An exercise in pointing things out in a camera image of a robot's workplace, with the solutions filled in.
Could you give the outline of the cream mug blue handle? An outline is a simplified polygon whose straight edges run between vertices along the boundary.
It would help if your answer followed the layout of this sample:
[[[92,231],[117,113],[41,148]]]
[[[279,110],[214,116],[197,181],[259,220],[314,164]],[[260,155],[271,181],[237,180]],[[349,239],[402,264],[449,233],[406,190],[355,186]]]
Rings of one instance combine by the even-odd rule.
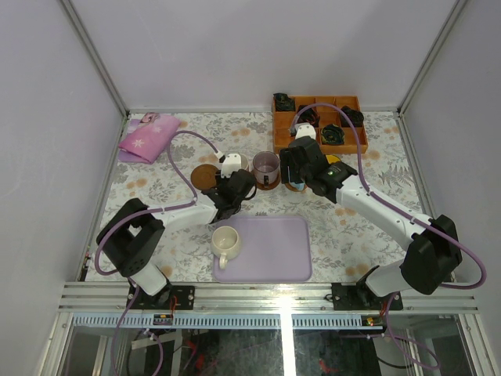
[[[305,179],[301,175],[301,170],[297,164],[290,162],[288,166],[289,184],[297,191],[303,191],[306,187]]]

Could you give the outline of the yellow mug black rim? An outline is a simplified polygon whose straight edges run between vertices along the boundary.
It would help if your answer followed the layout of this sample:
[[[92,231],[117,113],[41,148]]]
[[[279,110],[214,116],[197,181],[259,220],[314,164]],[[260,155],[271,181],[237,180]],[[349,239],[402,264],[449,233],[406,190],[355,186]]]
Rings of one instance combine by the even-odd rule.
[[[337,163],[341,161],[341,159],[335,155],[326,155],[326,159],[330,164]]]

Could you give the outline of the light wooden coaster front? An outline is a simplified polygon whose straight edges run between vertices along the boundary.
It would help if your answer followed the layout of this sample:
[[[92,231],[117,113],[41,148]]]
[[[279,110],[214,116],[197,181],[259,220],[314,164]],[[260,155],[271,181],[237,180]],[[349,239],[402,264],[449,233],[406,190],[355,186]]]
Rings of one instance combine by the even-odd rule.
[[[286,183],[285,187],[292,192],[304,192],[306,190],[306,186],[303,186],[301,189],[298,189],[289,183]]]

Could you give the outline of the cream mug pink handle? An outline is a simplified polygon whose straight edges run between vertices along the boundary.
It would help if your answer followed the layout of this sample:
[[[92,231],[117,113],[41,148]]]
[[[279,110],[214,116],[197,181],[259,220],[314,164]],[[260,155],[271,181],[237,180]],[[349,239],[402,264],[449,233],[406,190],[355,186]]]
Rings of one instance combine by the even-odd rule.
[[[238,156],[240,157],[239,169],[249,172],[250,167],[249,167],[249,161],[248,161],[247,157],[243,154],[238,154]]]

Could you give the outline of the purple glass mug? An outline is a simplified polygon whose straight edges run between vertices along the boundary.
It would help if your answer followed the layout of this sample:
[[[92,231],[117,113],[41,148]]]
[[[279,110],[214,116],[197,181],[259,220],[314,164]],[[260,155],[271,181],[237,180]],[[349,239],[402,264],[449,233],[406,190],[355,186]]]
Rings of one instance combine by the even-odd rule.
[[[270,151],[257,153],[252,161],[254,177],[264,189],[269,189],[279,179],[279,158]]]

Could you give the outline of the dark grooved wooden coaster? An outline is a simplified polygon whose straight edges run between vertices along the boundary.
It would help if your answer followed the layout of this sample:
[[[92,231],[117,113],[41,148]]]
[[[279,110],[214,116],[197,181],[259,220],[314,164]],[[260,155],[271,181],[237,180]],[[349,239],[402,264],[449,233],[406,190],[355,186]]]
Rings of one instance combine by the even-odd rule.
[[[275,182],[268,185],[257,183],[257,188],[259,190],[273,190],[281,183],[281,178],[278,178]]]

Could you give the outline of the cream white mug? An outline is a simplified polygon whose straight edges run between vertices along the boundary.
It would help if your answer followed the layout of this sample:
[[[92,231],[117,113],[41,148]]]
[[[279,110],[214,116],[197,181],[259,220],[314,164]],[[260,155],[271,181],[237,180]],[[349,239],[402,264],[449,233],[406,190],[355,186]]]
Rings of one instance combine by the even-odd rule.
[[[218,227],[212,234],[211,251],[218,258],[218,267],[225,269],[229,261],[240,255],[242,239],[231,226]]]

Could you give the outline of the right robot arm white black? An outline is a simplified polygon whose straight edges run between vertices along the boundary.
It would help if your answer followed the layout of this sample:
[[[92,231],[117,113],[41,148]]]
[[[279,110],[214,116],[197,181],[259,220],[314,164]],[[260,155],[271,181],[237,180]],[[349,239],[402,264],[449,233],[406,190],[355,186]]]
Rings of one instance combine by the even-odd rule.
[[[391,237],[404,259],[378,266],[362,278],[359,304],[374,309],[385,296],[413,289],[431,295],[463,261],[454,222],[416,213],[371,188],[361,172],[342,161],[330,163],[319,144],[304,136],[279,152],[282,181],[303,183],[314,194],[362,215]]]

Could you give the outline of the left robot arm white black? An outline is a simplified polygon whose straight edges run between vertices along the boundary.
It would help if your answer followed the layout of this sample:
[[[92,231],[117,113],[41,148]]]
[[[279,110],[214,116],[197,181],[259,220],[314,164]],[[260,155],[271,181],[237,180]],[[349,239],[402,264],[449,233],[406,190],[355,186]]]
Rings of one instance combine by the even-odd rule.
[[[166,208],[149,208],[140,199],[131,199],[97,236],[96,266],[103,252],[117,273],[140,287],[147,303],[163,309],[171,300],[170,281],[151,258],[164,231],[229,219],[240,211],[243,201],[254,197],[256,189],[255,177],[240,169],[200,196]]]

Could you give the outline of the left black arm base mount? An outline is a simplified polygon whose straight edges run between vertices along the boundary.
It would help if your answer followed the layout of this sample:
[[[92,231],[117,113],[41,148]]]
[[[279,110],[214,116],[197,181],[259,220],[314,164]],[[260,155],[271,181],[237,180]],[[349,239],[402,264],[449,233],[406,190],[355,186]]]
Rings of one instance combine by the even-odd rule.
[[[195,290],[193,285],[173,285],[168,282],[156,295],[148,295],[139,287],[139,293],[132,303],[131,309],[175,312],[193,310]]]

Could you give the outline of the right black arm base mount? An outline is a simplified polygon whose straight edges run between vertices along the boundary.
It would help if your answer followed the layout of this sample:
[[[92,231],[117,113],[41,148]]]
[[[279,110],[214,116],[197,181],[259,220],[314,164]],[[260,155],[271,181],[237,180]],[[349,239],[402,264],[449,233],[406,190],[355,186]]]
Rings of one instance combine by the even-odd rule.
[[[366,285],[367,278],[377,269],[374,266],[354,284],[332,283],[331,292],[323,299],[333,304],[335,311],[384,311],[391,294],[376,296]]]

